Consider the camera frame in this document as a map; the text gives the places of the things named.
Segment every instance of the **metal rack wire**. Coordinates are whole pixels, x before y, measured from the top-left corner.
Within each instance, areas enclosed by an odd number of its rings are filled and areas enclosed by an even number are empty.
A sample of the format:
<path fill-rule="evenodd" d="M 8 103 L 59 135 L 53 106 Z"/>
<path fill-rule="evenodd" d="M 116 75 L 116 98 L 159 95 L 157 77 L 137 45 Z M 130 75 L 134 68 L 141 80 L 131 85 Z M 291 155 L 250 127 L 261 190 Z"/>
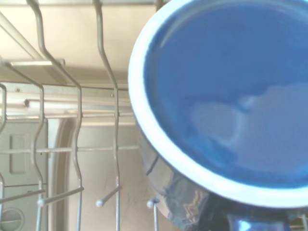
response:
<path fill-rule="evenodd" d="M 104 4 L 127 4 L 129 1 L 123 0 L 123 1 L 109 1 L 109 2 L 103 2 Z M 151 2 L 148 1 L 132 1 L 132 3 L 145 3 L 149 4 Z M 81 85 L 70 76 L 70 74 L 63 68 L 64 60 L 56 60 L 51 53 L 48 51 L 48 49 L 45 46 L 45 39 L 44 39 L 44 25 L 43 25 L 43 18 L 42 13 L 40 10 L 40 5 L 67 5 L 67 4 L 93 4 L 95 11 L 96 11 L 96 21 L 97 21 L 97 45 L 98 45 L 98 52 L 101 56 L 103 65 L 105 66 L 105 69 L 107 70 L 109 79 L 113 85 L 113 91 L 114 91 L 114 112 L 113 113 L 93 113 L 93 114 L 86 114 L 83 115 L 83 104 L 82 104 L 82 87 Z M 84 190 L 82 186 L 82 175 L 80 172 L 79 164 L 78 164 L 78 158 L 77 153 L 78 152 L 84 152 L 84 151 L 113 151 L 113 159 L 114 159 L 114 166 L 115 166 L 115 172 L 116 172 L 116 180 L 115 180 L 115 188 L 111 190 L 110 193 L 108 193 L 105 197 L 103 197 L 100 200 L 97 200 L 96 205 L 97 207 L 102 207 L 113 195 L 116 195 L 116 231 L 120 230 L 120 174 L 119 174 L 119 164 L 118 164 L 118 150 L 130 150 L 130 149 L 137 149 L 137 146 L 125 146 L 125 147 L 119 147 L 118 146 L 118 125 L 119 125 L 119 117 L 120 116 L 132 116 L 132 113 L 120 113 L 119 112 L 119 96 L 118 96 L 118 84 L 114 77 L 113 71 L 110 67 L 110 64 L 108 62 L 105 50 L 104 50 L 104 42 L 103 42 L 103 13 L 102 13 L 102 1 L 100 0 L 94 0 L 93 3 L 91 0 L 76 0 L 76 1 L 57 1 L 57 0 L 10 0 L 10 1 L 2 1 L 0 5 L 28 5 L 36 18 L 36 25 L 37 25 L 37 37 L 38 37 L 38 47 L 41 53 L 46 58 L 45 60 L 26 60 L 26 61 L 2 61 L 0 63 L 1 66 L 6 67 L 13 73 L 17 74 L 19 77 L 24 79 L 26 82 L 29 82 L 40 90 L 40 96 L 39 96 L 39 115 L 7 115 L 7 90 L 6 87 L 3 84 L 0 84 L 0 88 L 2 91 L 2 117 L 1 117 L 1 124 L 0 124 L 0 133 L 3 131 L 7 120 L 20 120 L 20 119 L 38 119 L 38 128 L 32 137 L 31 141 L 31 148 L 25 149 L 25 150 L 1 150 L 0 154 L 24 154 L 29 153 L 31 156 L 31 165 L 33 169 L 35 170 L 37 179 L 38 179 L 38 189 L 34 192 L 28 192 L 24 194 L 20 194 L 17 196 L 4 196 L 4 188 L 5 188 L 5 181 L 3 176 L 0 173 L 0 222 L 1 222 L 1 216 L 2 216 L 2 209 L 3 204 L 9 201 L 38 195 L 38 207 L 37 207 L 37 222 L 36 222 L 36 231 L 41 230 L 41 220 L 42 220 L 42 208 L 45 205 L 52 204 L 54 202 L 57 202 L 59 200 L 63 200 L 73 194 L 79 195 L 78 198 L 78 210 L 77 210 L 77 230 L 80 230 L 81 226 L 81 205 L 82 205 L 82 191 Z M 157 0 L 155 2 L 156 9 L 159 10 L 160 7 L 163 5 L 162 0 Z M 10 21 L 5 18 L 3 14 L 0 14 L 1 18 L 6 21 L 6 23 L 10 24 Z M 19 34 L 19 31 L 13 27 L 13 33 Z M 28 50 L 34 51 L 36 54 L 36 58 L 42 58 L 40 54 L 37 53 L 37 51 L 33 47 L 28 47 Z M 32 77 L 25 75 L 16 67 L 18 66 L 49 66 L 52 65 L 60 74 L 61 77 L 57 77 L 58 82 L 65 83 L 65 80 L 63 80 L 62 77 L 65 77 L 68 81 L 72 82 L 75 88 L 77 89 L 77 114 L 51 114 L 47 115 L 45 114 L 44 110 L 44 104 L 45 104 L 45 98 L 44 98 L 44 86 L 40 84 L 39 82 L 35 81 Z M 77 140 L 78 135 L 81 127 L 81 122 L 84 117 L 108 117 L 113 116 L 114 117 L 114 134 L 113 134 L 113 146 L 112 147 L 78 147 Z M 73 142 L 71 147 L 65 147 L 65 148 L 44 148 L 44 149 L 38 149 L 37 148 L 37 140 L 39 133 L 42 130 L 43 123 L 46 119 L 49 118 L 68 118 L 68 117 L 74 117 L 77 119 L 75 131 L 73 135 Z M 36 161 L 36 153 L 66 153 L 71 152 L 73 155 L 73 161 L 74 161 L 74 167 L 75 172 L 78 177 L 78 187 L 74 190 L 70 190 L 68 192 L 64 192 L 62 194 L 58 194 L 55 196 L 44 198 L 45 189 L 43 188 L 43 178 L 42 173 L 40 172 L 37 161 Z M 157 203 L 156 200 L 153 200 L 154 205 L 154 214 L 155 214 L 155 230 L 158 230 L 158 221 L 157 221 L 157 208 L 155 203 Z"/>

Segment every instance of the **mug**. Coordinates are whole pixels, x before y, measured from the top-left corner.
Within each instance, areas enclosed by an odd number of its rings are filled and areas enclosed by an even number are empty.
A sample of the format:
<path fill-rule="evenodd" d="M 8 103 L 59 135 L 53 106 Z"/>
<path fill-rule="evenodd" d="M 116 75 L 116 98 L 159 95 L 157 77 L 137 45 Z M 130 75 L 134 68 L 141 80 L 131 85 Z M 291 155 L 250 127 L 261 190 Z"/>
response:
<path fill-rule="evenodd" d="M 287 230 L 308 207 L 308 3 L 173 0 L 129 95 L 160 211 L 183 230 Z"/>

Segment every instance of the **dishwasher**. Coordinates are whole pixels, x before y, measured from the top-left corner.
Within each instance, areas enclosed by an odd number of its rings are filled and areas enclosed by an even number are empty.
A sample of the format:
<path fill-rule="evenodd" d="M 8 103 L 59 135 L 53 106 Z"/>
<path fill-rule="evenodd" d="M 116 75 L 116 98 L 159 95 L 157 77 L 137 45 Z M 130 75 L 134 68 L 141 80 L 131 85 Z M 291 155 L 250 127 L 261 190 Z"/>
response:
<path fill-rule="evenodd" d="M 1 231 L 179 230 L 148 191 L 127 79 L 165 3 L 0 0 Z"/>

